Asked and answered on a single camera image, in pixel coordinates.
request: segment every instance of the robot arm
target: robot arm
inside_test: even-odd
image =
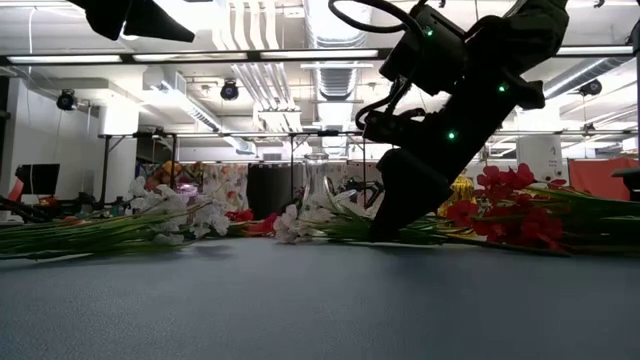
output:
[[[399,30],[359,24],[340,13],[337,1],[344,0],[330,0],[329,8],[356,28]],[[400,147],[378,163],[386,194],[371,228],[372,241],[391,240],[448,199],[455,178],[516,105],[544,107],[542,82],[526,82],[520,75],[560,48],[569,23],[567,0],[520,1],[504,17],[484,17],[467,32],[424,0],[409,14],[383,0],[353,1],[389,12],[408,29],[380,69],[393,81],[391,93],[356,114],[365,138]],[[451,97],[421,122],[394,115],[411,85]],[[383,105],[384,111],[376,110]]]

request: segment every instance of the ceiling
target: ceiling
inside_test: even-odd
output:
[[[181,0],[174,1],[178,6],[187,6]],[[413,2],[393,1],[399,7],[408,10]],[[112,42],[95,34],[88,26],[83,14],[72,7],[38,8],[7,7],[5,0],[0,0],[0,53],[26,54],[37,53],[81,53],[81,52],[171,52],[183,50],[216,50],[211,37],[211,30],[206,28],[213,14],[207,8],[185,8],[186,18],[193,21],[197,31],[196,40],[191,44],[156,39],[137,39],[135,41],[119,40]],[[469,28],[478,17],[485,15],[502,15],[513,5],[513,1],[501,0],[449,0],[441,12],[463,29]],[[276,1],[276,36],[281,48],[307,48],[308,40],[305,19],[299,15],[303,12],[300,0]],[[570,0],[567,6],[570,14],[570,26],[564,39],[564,45],[606,45],[623,44],[633,25],[640,17],[640,7],[635,1],[607,1],[602,8],[594,8],[593,1]],[[250,14],[245,14],[246,33],[249,34]],[[397,20],[374,11],[372,23],[389,25]],[[393,47],[401,34],[369,34],[368,47]],[[548,81],[567,71],[582,59],[551,59],[530,70],[524,77],[527,80]],[[356,87],[354,112],[386,95],[389,87],[387,80],[378,74],[381,62],[372,62],[372,67],[360,70]],[[295,104],[300,107],[301,122],[311,125],[317,121],[317,96],[312,71],[300,68],[300,63],[284,63],[289,87]],[[161,125],[183,131],[192,131],[194,120],[176,106],[167,104],[158,98],[153,91],[140,87],[140,77],[148,70],[142,65],[114,66],[74,66],[74,67],[39,67],[34,68],[34,77],[49,79],[96,78],[110,80],[126,89],[142,103],[140,123],[142,126]],[[217,115],[225,128],[236,131],[256,131],[253,121],[254,101],[240,87],[240,95],[234,101],[223,101],[220,98],[220,86],[225,78],[234,77],[230,64],[180,65],[167,71],[178,71],[188,83],[188,94],[199,100],[206,110]],[[579,95],[565,94],[553,101],[560,111],[563,128],[579,129],[589,119],[608,113],[627,109],[637,104],[636,64],[631,60],[625,65],[598,78],[603,84],[603,92],[596,97],[583,99]],[[399,110],[419,106],[429,111],[437,110],[446,101],[446,95],[434,98],[417,89],[412,91],[399,104]],[[635,112],[606,128],[629,127],[636,121]],[[535,121],[515,121],[511,116],[505,121],[505,128],[536,129]],[[601,147],[615,146],[621,141],[609,137],[600,141]],[[511,146],[511,141],[504,141],[499,146]]]

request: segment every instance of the blue table surface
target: blue table surface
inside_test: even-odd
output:
[[[0,359],[640,359],[640,260],[225,240],[0,263]]]

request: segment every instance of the yellow object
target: yellow object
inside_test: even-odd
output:
[[[447,208],[460,200],[469,200],[472,203],[476,202],[475,198],[473,197],[473,181],[464,176],[464,173],[456,178],[456,181],[454,181],[453,185],[451,185],[451,190],[453,190],[453,195],[451,195],[449,200],[447,200],[444,204],[440,205],[440,208],[438,209],[439,216],[446,216]]]

